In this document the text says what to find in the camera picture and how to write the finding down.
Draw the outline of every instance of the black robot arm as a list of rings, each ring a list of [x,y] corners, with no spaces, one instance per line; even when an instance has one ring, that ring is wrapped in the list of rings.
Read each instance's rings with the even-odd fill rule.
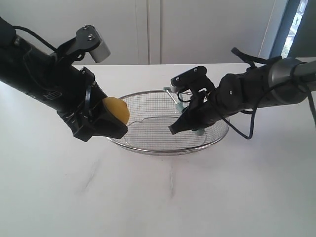
[[[236,48],[232,52],[250,67],[243,74],[226,74],[217,88],[206,77],[207,70],[203,66],[171,80],[174,92],[179,94],[189,89],[193,94],[188,107],[169,127],[172,134],[206,128],[223,119],[241,136],[251,139],[257,108],[297,104],[307,97],[316,124],[311,95],[311,91],[316,90],[316,62],[305,64],[298,59],[281,57],[264,60],[243,54]],[[254,62],[265,65],[256,67]],[[239,112],[252,115],[249,135],[241,133],[225,119]]]
[[[24,30],[54,52],[47,55],[16,34]],[[91,26],[84,26],[76,37],[51,46],[37,34],[12,26],[0,18],[0,80],[32,98],[52,107],[83,141],[92,136],[121,138],[127,127],[104,106],[107,95],[87,68],[72,66],[89,52],[99,63],[110,55],[102,37]]]

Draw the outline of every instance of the metal rim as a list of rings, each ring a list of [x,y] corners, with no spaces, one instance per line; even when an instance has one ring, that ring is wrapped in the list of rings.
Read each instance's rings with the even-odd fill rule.
[[[128,94],[128,95],[120,97],[120,99],[125,99],[125,98],[136,96],[136,95],[159,93],[159,92],[165,93],[164,90],[148,90],[148,91],[141,91],[141,92]],[[207,148],[207,147],[209,147],[209,146],[221,141],[224,137],[226,137],[228,131],[229,131],[229,126],[227,126],[227,129],[224,132],[223,136],[221,136],[220,138],[218,138],[218,139],[216,139],[216,140],[214,140],[212,142],[209,142],[209,143],[206,143],[206,144],[200,145],[200,146],[195,146],[195,147],[190,147],[190,148],[183,148],[183,149],[178,149],[178,150],[146,150],[146,149],[141,149],[141,148],[132,147],[132,146],[128,146],[128,145],[122,144],[119,141],[117,141],[117,140],[115,140],[113,138],[110,138],[110,137],[107,137],[107,138],[111,142],[113,142],[114,144],[119,145],[120,147],[123,147],[123,148],[125,148],[127,150],[138,151],[138,152],[142,152],[142,153],[148,154],[148,155],[150,155],[150,154],[154,155],[154,154],[158,154],[158,153],[164,154],[164,155],[167,155],[167,154],[172,155],[173,153],[178,153],[178,155],[180,155],[179,153],[191,153],[191,152],[197,152],[197,151],[203,150],[203,149],[205,149],[205,148]]]

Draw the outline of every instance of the white table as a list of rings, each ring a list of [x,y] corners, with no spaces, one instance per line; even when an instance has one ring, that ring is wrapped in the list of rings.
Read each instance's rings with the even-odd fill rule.
[[[111,96],[160,89],[194,65],[88,66]],[[205,65],[215,85],[245,64]],[[260,109],[179,157],[85,143],[51,108],[0,83],[1,237],[312,237],[316,132],[307,101]],[[231,118],[248,132],[249,117]]]

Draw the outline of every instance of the mesh strainer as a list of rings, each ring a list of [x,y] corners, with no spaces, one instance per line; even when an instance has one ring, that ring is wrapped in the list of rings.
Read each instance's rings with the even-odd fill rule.
[[[189,100],[190,93],[182,93],[183,100]],[[218,121],[205,129],[203,135],[185,131],[172,135],[169,126],[179,117],[175,103],[177,95],[165,90],[152,90],[121,97],[127,103],[130,119],[128,132],[119,140],[109,138],[123,148],[159,156],[182,155],[207,148],[220,141],[229,126]]]

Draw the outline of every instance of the yellow ball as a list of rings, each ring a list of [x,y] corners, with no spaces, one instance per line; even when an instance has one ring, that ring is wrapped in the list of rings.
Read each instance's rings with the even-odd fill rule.
[[[115,97],[107,97],[102,100],[103,104],[107,109],[125,125],[129,120],[129,110],[125,101]]]

